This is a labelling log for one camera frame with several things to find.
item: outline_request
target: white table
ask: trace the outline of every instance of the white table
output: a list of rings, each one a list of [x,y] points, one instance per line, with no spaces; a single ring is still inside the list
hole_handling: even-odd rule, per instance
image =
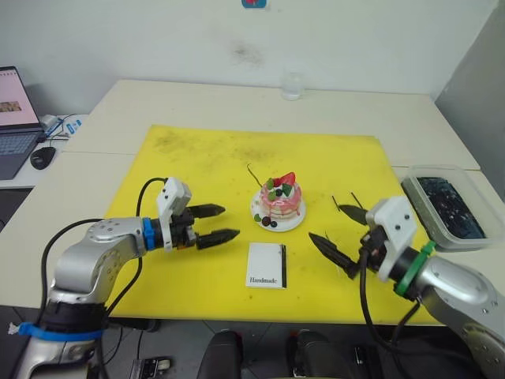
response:
[[[398,176],[405,172],[402,167],[412,164],[459,165],[505,215],[505,206],[477,162],[428,96],[307,91],[305,98],[287,102],[272,88],[119,81],[0,233],[0,304],[39,306],[43,247],[67,224],[106,213],[154,123],[375,135]],[[55,245],[48,260],[49,278],[58,256],[82,238],[85,228],[69,232]],[[444,256],[482,271],[505,293],[503,249]]]

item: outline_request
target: gray wall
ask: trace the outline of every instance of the gray wall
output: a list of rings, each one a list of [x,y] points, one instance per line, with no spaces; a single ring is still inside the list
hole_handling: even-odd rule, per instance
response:
[[[500,1],[436,105],[505,199],[505,1]]]

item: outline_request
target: blue ring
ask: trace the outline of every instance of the blue ring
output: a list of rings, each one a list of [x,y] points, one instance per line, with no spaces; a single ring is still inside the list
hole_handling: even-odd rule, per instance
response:
[[[142,224],[144,225],[144,241],[147,247],[147,251],[155,249],[155,231],[151,225],[151,219],[144,217],[142,219]]]
[[[34,324],[30,322],[23,322],[19,325],[19,330],[17,331],[20,336],[32,336],[38,338],[39,340],[45,341],[55,341],[55,342],[79,342],[79,341],[90,341],[97,340],[103,334],[103,330],[96,330],[94,332],[87,333],[57,333],[48,332],[37,328]]]

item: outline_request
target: small card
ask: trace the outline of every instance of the small card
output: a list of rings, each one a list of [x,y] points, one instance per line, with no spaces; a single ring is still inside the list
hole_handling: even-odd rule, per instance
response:
[[[250,243],[245,285],[286,288],[286,246],[278,243]]]

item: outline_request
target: yellow cutting board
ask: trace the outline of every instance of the yellow cutting board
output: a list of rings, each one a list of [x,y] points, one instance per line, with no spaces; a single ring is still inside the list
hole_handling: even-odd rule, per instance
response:
[[[307,204],[307,216],[296,229],[274,233],[261,228],[249,212],[258,185],[294,171]],[[308,233],[325,235],[354,260],[366,227],[338,212],[355,205],[352,191],[365,208],[382,198],[403,194],[379,141],[374,137],[299,133],[253,133],[153,126],[110,206],[107,217],[134,216],[142,185],[152,177],[174,176],[187,183],[190,205],[226,207],[220,216],[197,220],[201,234],[230,227],[241,233],[210,249],[156,250],[144,258],[144,270],[122,299],[116,317],[196,318],[243,321],[313,321],[363,323],[358,278],[323,257]],[[161,183],[144,195],[141,215],[157,218],[155,198]],[[413,247],[428,241],[419,230]],[[250,242],[286,245],[287,289],[245,286]],[[137,269],[130,261],[120,272],[111,298]],[[398,297],[393,283],[368,272],[368,301],[377,323],[396,324],[412,306]],[[436,323],[424,310],[413,322]]]

